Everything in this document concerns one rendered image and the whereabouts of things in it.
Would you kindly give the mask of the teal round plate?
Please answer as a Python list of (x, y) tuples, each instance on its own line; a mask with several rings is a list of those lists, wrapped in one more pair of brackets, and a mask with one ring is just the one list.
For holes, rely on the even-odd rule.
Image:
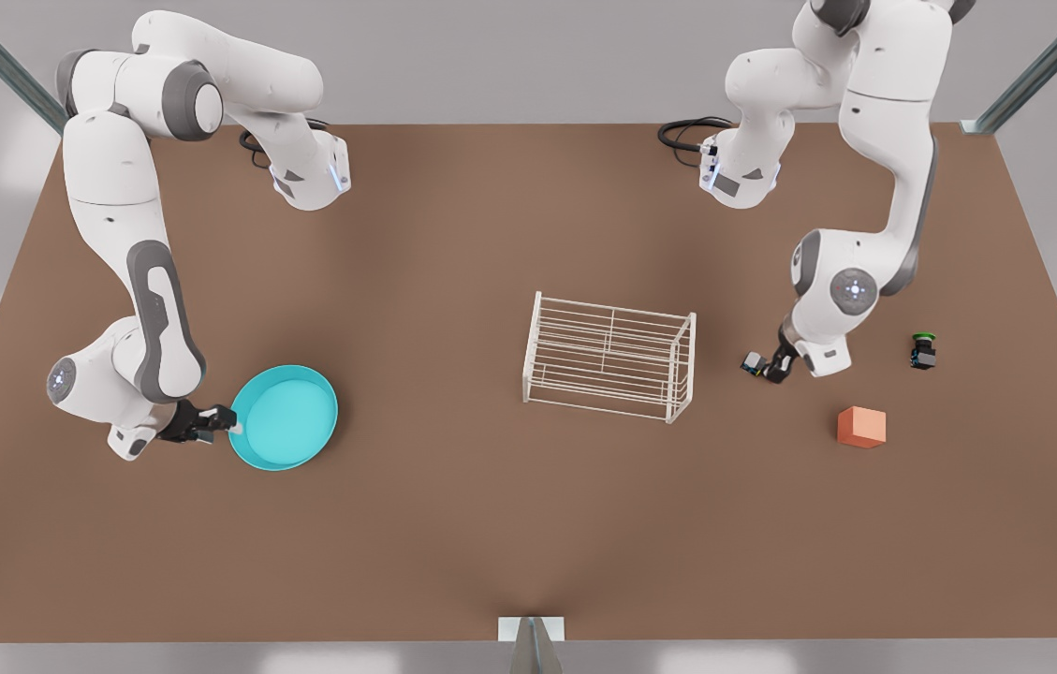
[(318, 455), (339, 413), (324, 375), (301, 364), (272, 367), (251, 378), (231, 402), (241, 434), (228, 433), (233, 451), (247, 465), (285, 471)]

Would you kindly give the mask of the orange box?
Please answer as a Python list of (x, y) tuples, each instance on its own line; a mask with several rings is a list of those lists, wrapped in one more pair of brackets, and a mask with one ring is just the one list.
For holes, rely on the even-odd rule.
[(874, 448), (887, 442), (888, 417), (884, 411), (852, 406), (837, 415), (837, 443)]

